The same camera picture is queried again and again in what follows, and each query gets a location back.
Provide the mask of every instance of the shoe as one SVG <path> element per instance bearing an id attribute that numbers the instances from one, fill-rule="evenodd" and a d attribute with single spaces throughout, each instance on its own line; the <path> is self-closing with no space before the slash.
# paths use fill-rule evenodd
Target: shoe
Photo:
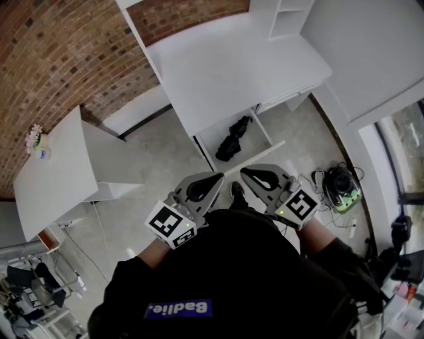
<path id="1" fill-rule="evenodd" d="M 239 182 L 234 181 L 230 186 L 230 196 L 233 201 L 236 194 L 241 194 L 244 198 L 244 189 L 242 185 Z"/>

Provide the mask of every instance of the floor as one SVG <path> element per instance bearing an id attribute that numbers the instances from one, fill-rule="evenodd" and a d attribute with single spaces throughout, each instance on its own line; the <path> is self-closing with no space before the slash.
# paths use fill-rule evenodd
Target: floor
<path id="1" fill-rule="evenodd" d="M 294 113 L 285 105 L 280 105 L 270 114 L 262 113 L 260 120 L 273 138 L 286 140 L 285 145 L 262 158 L 261 163 L 279 164 L 293 175 L 302 173 L 310 179 L 313 170 L 327 169 L 332 162 L 343 161 L 336 142 L 309 99 Z M 95 205 L 104 233 L 93 205 L 84 221 L 67 229 L 72 240 L 95 262 L 105 278 L 70 238 L 61 247 L 62 253 L 79 272 L 87 287 L 82 297 L 74 293 L 66 301 L 66 306 L 82 325 L 87 323 L 93 309 L 102 302 L 106 280 L 111 279 L 116 263 L 137 255 L 154 239 L 144 226 L 144 220 L 156 202 L 164 199 L 185 176 L 209 170 L 207 162 L 197 153 L 173 110 L 142 126 L 126 140 L 137 156 L 136 166 L 144 185 L 122 199 L 102 201 Z M 229 207 L 228 186 L 238 178 L 238 174 L 227 178 L 215 208 Z M 264 204 L 247 188 L 246 196 L 251 206 L 258 211 L 264 210 Z M 352 246 L 356 253 L 364 254 L 368 227 L 362 206 L 357 205 L 350 215 L 341 218 L 335 216 L 335 222 L 338 226 L 349 225 L 353 215 L 357 219 L 354 234 L 351 228 L 335 227 L 329 211 L 318 213 L 317 218 Z M 285 227 L 279 227 L 284 233 Z M 297 246 L 294 231 L 289 228 L 286 236 Z M 124 294 L 123 291 L 123 297 L 131 297 L 131 294 Z"/>

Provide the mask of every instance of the person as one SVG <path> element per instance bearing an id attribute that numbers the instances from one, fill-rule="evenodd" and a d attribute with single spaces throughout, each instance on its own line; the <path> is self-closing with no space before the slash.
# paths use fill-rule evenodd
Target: person
<path id="1" fill-rule="evenodd" d="M 307 258 L 231 185 L 230 209 L 174 251 L 154 240 L 119 262 L 88 323 L 89 337 L 218 335 L 348 338 L 358 315 L 382 310 L 379 289 L 352 250 L 315 218 L 297 234 Z"/>

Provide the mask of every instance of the small vase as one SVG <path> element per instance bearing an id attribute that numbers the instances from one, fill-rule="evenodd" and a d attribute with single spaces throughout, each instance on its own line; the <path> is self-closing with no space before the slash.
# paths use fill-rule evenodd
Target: small vase
<path id="1" fill-rule="evenodd" d="M 38 139 L 38 144 L 34 147 L 34 155 L 38 159 L 49 160 L 52 156 L 50 147 L 48 146 L 48 135 L 42 133 Z"/>

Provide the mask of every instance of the white baseboard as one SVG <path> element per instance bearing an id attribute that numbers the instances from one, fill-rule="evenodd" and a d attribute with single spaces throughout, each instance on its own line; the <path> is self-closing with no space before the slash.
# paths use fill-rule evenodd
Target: white baseboard
<path id="1" fill-rule="evenodd" d="M 140 94 L 107 117 L 99 128 L 114 136 L 119 136 L 170 103 L 162 86 L 158 85 Z"/>

